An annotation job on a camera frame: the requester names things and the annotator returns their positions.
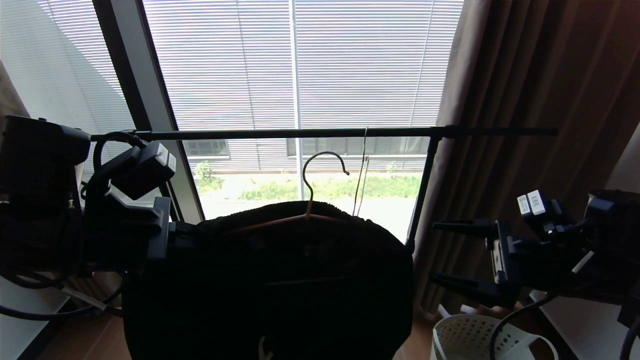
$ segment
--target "drawstring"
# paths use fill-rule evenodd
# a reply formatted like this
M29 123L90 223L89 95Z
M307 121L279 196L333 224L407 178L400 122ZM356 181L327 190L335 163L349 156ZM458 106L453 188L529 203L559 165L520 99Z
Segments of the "drawstring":
M273 351L269 351L268 354L264 353L264 340L266 338L263 336L260 338L260 343L258 343L258 359L259 360L271 360L273 357Z

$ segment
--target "white label sticker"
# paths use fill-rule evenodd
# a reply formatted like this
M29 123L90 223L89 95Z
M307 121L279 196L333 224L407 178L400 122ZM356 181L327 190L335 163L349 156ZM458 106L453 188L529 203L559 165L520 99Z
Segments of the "white label sticker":
M527 194L527 198L529 199L529 204L531 204L531 211L533 215L540 215L545 210L545 205L542 203L542 197L540 196L540 192L535 190Z
M527 201L526 195L518 196L518 205L520 206L521 215L526 215L531 212L531 208L529 207L529 202Z

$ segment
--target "clothing rack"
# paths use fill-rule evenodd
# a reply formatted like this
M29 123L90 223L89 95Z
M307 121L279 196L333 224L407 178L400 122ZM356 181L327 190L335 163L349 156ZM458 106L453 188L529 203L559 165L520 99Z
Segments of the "clothing rack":
M415 235L422 214L422 206L433 168L438 144L444 138L464 136L555 136L556 127L461 127L457 125L434 127L372 127L355 129L268 129L268 130L221 130L221 131L131 131L145 141L156 140L221 140L221 139L270 139L270 138L349 138L349 137L395 137L428 136L429 147L424 164L422 180L418 189L413 218L406 240L409 251L415 250ZM91 135L96 142L105 135Z

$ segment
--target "white plastic basket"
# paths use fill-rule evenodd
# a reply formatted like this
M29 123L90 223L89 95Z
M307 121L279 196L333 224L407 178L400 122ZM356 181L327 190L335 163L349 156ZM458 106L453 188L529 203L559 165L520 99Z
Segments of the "white plastic basket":
M489 341L499 322L498 319L483 315L452 315L440 320L433 327L431 360L489 359ZM529 345L537 339L547 342L557 360L556 349L548 339L510 324L500 332L495 357L498 360L534 360Z

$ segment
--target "wire hanger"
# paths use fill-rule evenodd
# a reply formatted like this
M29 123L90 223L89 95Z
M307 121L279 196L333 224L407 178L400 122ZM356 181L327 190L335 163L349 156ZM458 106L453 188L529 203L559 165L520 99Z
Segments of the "wire hanger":
M240 229L231 230L231 231L227 232L227 234L239 233L241 231L257 229L257 228L266 227L266 226L269 226L269 225L282 224L284 222L290 222L290 221L299 220L299 219L315 218L315 219L329 220L329 221L334 221L334 222L346 222L346 220L341 219L341 218L333 218L333 217L327 217L327 216L324 216L324 215L311 214L311 207L312 207L313 201L314 201L314 189L311 187L311 184L309 184L309 182L307 181L307 165L309 165L311 160L315 159L316 157L318 157L320 155L325 155L325 154L334 155L335 157L337 157L338 160L340 160L340 164L342 165L342 172L347 174L347 175L349 175L349 172L347 171L346 167L344 166L344 160L336 152L333 152L333 151L321 151L321 152L318 152L317 154L311 156L305 162L305 165L302 168L302 181L304 181L304 183L307 186L307 188L309 188L309 193L310 193L309 201L307 203L307 210L305 211L304 214L296 215L294 217L282 218L282 219L278 219L278 220L271 220L271 221L263 222L263 223L260 223L260 224L249 225L249 226L246 226L246 227L241 227Z

